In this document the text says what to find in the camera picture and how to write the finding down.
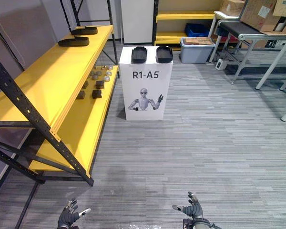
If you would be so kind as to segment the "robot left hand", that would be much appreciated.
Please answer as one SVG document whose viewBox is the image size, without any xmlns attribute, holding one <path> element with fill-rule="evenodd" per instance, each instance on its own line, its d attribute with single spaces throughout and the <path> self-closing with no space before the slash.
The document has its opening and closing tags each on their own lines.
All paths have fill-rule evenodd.
<svg viewBox="0 0 286 229">
<path fill-rule="evenodd" d="M 73 227 L 72 224 L 91 211 L 91 208 L 87 208 L 81 212 L 75 212 L 75 210 L 78 208 L 76 204 L 77 200 L 75 198 L 68 201 L 67 205 L 64 207 L 59 216 L 58 229 L 77 229 L 78 227 Z"/>
</svg>

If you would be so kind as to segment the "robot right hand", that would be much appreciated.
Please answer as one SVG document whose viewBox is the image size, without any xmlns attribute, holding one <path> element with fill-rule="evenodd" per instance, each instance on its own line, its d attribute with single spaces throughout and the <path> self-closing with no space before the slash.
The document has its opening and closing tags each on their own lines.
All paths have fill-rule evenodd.
<svg viewBox="0 0 286 229">
<path fill-rule="evenodd" d="M 193 218 L 203 218 L 203 209 L 195 196 L 192 192 L 188 192 L 188 197 L 189 197 L 189 203 L 191 204 L 190 206 L 187 207 L 181 207 L 178 205 L 172 205 L 172 208 L 174 210 L 183 212 L 187 216 L 193 217 Z"/>
</svg>

